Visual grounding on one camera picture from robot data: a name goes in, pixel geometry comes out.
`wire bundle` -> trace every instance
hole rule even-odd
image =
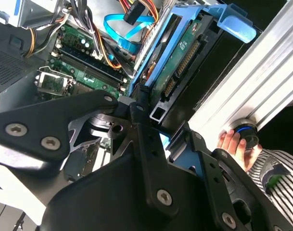
[[[30,46],[30,49],[29,51],[25,54],[25,57],[26,58],[29,58],[31,57],[32,55],[36,54],[36,53],[39,53],[41,51],[43,51],[47,46],[48,44],[50,43],[52,37],[55,35],[55,33],[65,24],[65,22],[67,21],[68,19],[68,16],[69,16],[69,13],[65,13],[65,16],[56,20],[56,22],[58,24],[56,25],[53,25],[51,27],[51,29],[49,30],[48,32],[48,35],[46,37],[46,39],[44,40],[44,42],[39,45],[36,49],[35,49],[35,42],[36,42],[36,30],[31,28],[29,29],[31,31],[31,35],[32,35],[32,42],[31,42],[31,46]]]
[[[109,66],[115,69],[121,68],[120,64],[113,64],[110,59],[108,58],[108,54],[106,51],[105,46],[109,46],[105,41],[102,39],[99,30],[93,23],[93,15],[89,7],[87,6],[87,0],[70,0],[72,8],[73,8],[73,16],[76,20],[79,21],[81,26],[89,32],[89,34],[93,37],[94,40],[94,50],[98,57],[101,54],[104,56],[105,61],[108,63]]]

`yellow wire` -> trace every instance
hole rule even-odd
[[[98,36],[99,37],[99,43],[100,43],[100,46],[102,48],[102,53],[104,55],[104,59],[109,64],[109,66],[111,66],[112,68],[115,68],[115,69],[121,68],[122,66],[120,64],[118,64],[118,65],[115,66],[113,63],[110,62],[110,60],[109,60],[109,58],[108,58],[108,56],[106,54],[106,49],[105,49],[105,47],[103,45],[102,37],[100,36],[99,30],[97,29],[97,27],[95,27],[95,29],[96,29],[97,34],[99,35]]]
[[[26,54],[26,58],[28,58],[29,55],[33,53],[34,48],[35,48],[35,32],[34,32],[34,29],[32,29],[32,28],[30,28],[29,30],[31,31],[32,42],[31,42],[30,49],[29,49],[29,51]]]
[[[120,0],[120,1],[119,1],[119,3],[121,4],[121,6],[122,6],[122,8],[123,8],[124,12],[126,13],[126,12],[127,12],[127,10],[126,10],[125,6],[123,5],[123,3],[122,3],[122,0]]]
[[[159,14],[158,14],[157,8],[156,8],[155,4],[153,3],[153,0],[149,0],[149,2],[152,5],[152,7],[153,7],[153,9],[154,9],[154,11],[156,13],[156,18],[157,18],[156,19],[156,22],[158,22],[158,20],[159,20]]]
[[[154,8],[155,12],[151,9],[151,7],[147,4],[147,2],[145,0],[140,0],[140,2],[143,3],[144,6],[146,6],[148,8],[148,10],[152,13],[154,19],[155,19],[155,23],[158,22],[159,16],[158,16],[158,12],[157,9]]]

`finger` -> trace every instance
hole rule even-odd
[[[223,141],[223,144],[221,146],[222,149],[224,150],[228,150],[228,147],[229,147],[229,143],[233,137],[233,134],[234,134],[234,130],[230,130],[228,131],[228,133],[226,134],[225,138],[224,138],[224,141]]]
[[[246,140],[242,139],[236,149],[235,157],[240,161],[244,161],[244,152],[246,151]]]
[[[223,144],[223,141],[224,141],[224,138],[227,134],[224,133],[222,134],[222,136],[220,137],[219,141],[218,141],[218,145],[217,145],[217,148],[221,148],[222,147],[222,144]]]
[[[241,135],[238,132],[236,132],[233,135],[228,147],[228,153],[230,153],[231,155],[234,155],[236,153],[236,149],[239,144],[240,138],[241,138]]]

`ventilation grille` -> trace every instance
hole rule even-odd
[[[21,74],[32,65],[5,52],[0,51],[0,91],[18,81]]]

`sleeve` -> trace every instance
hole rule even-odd
[[[289,170],[273,155],[263,150],[248,172],[249,177],[267,195],[282,176],[289,175]]]

